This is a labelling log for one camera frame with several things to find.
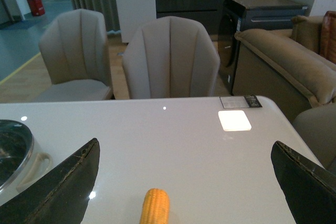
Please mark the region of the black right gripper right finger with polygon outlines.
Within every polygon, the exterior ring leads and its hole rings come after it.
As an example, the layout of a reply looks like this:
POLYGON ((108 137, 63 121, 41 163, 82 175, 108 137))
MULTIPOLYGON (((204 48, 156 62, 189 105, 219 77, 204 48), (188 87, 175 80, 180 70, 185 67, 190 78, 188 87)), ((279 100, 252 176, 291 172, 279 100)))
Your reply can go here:
POLYGON ((335 175, 276 141, 271 162, 296 223, 335 223, 335 175))

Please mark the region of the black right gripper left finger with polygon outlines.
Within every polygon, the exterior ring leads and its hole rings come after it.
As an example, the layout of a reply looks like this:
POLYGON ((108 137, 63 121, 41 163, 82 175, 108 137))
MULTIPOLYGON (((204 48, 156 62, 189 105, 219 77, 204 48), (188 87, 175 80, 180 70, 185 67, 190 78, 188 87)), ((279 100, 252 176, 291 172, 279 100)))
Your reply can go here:
POLYGON ((1 206, 1 223, 81 223, 99 169, 96 138, 1 206))

